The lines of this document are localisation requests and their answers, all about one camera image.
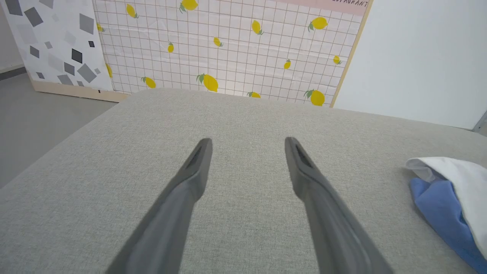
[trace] gray fabric surface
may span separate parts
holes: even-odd
[[[315,273],[284,138],[296,137],[399,273],[472,269],[418,215],[411,157],[487,166],[461,129],[210,92],[155,89],[111,108],[0,190],[1,272],[104,270],[198,140],[213,139],[182,272]]]

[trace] blue cloth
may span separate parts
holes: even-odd
[[[410,185],[416,206],[436,233],[473,269],[487,273],[487,261],[473,241],[451,182],[414,178]]]

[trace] lemon patterned backdrop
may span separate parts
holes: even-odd
[[[183,88],[329,106],[362,16],[270,0],[94,0],[117,92]]]

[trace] white cloth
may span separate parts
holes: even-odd
[[[411,158],[406,161],[406,168],[427,182],[451,181],[473,240],[487,259],[487,169],[448,157]]]

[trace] black square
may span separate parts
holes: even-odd
[[[30,46],[31,54],[37,58],[39,58],[39,50],[33,46]]]
[[[64,63],[64,71],[71,74],[71,75],[74,75],[75,74],[75,67],[73,67],[72,65],[70,65],[68,63]]]
[[[75,49],[72,49],[71,59],[75,60],[76,62],[83,63],[83,54]]]

